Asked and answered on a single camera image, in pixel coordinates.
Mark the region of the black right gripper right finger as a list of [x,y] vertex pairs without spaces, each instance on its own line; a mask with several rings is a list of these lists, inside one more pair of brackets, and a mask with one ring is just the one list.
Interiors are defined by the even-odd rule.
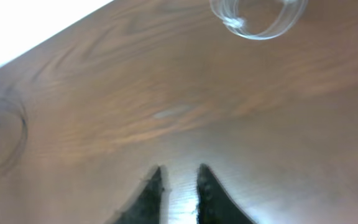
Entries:
[[255,224],[228,196],[210,167],[201,164],[196,179],[198,224]]

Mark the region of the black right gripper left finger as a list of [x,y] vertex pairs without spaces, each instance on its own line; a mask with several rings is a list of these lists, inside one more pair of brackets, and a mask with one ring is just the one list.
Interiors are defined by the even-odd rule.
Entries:
[[153,168],[138,191],[105,224],[159,224],[164,193],[160,166]]

